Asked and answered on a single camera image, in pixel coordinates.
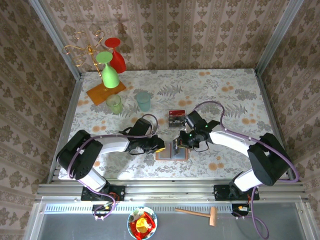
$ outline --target patterned wallpaper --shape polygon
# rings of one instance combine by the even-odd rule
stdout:
[[[0,1],[0,239],[20,240],[75,80],[36,12]]]
[[[118,37],[128,70],[255,68],[288,0],[41,0],[66,44]],[[83,31],[88,38],[76,39]],[[84,57],[82,72],[94,71]]]
[[[304,0],[262,79],[320,227],[320,0]]]

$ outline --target red food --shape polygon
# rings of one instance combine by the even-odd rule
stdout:
[[[145,233],[142,232],[138,232],[137,228],[136,228],[136,223],[139,219],[141,218],[145,218],[146,222],[151,225],[150,228],[148,228],[148,230]],[[144,239],[151,231],[152,229],[154,229],[156,227],[156,224],[154,222],[154,220],[152,219],[152,217],[145,211],[143,212],[143,214],[135,221],[130,222],[130,229],[132,234],[136,237],[137,240],[142,240]]]

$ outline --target plate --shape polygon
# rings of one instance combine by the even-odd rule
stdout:
[[[146,240],[146,239],[149,239],[152,237],[152,235],[155,233],[156,229],[157,229],[157,226],[158,226],[158,219],[157,219],[157,216],[155,214],[155,212],[149,208],[149,207],[146,207],[146,206],[139,206],[137,207],[133,212],[130,213],[129,217],[128,217],[128,221],[127,221],[127,228],[128,228],[128,231],[130,233],[130,235],[136,239],[136,237],[133,235],[133,233],[131,232],[131,228],[130,228],[130,223],[136,221],[138,218],[141,217],[142,214],[144,214],[144,212],[147,212],[153,219],[154,221],[154,224],[155,224],[155,228],[152,229],[151,232],[149,232],[149,234],[147,236],[145,236],[143,238],[143,240]]]

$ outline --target wooden hammer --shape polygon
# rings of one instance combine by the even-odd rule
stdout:
[[[213,227],[216,226],[217,217],[218,217],[218,209],[214,206],[212,206],[210,208],[210,214],[201,213],[201,212],[197,212],[197,211],[188,211],[188,210],[183,210],[180,208],[176,208],[175,211],[210,218],[209,225],[213,226]]]

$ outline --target floral tablecloth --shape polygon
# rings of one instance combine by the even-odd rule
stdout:
[[[199,103],[216,100],[224,105],[223,121],[231,130],[250,136],[272,133],[267,111],[253,69],[126,71],[119,75],[127,87],[119,93],[123,111],[113,114],[105,103],[95,106],[86,92],[101,83],[97,72],[85,73],[69,138],[78,130],[92,134],[113,134],[132,127],[144,112],[135,100],[140,91],[151,95],[151,109],[159,121],[157,134],[164,141],[176,138],[180,128],[168,127],[168,112],[185,109],[190,113]],[[221,111],[204,104],[200,115],[219,121]],[[126,152],[101,154],[94,168],[107,179],[233,178],[251,168],[247,157],[222,145],[209,145],[205,152],[191,151],[188,161],[158,161],[154,154],[132,156]],[[61,169],[60,179],[68,179]]]

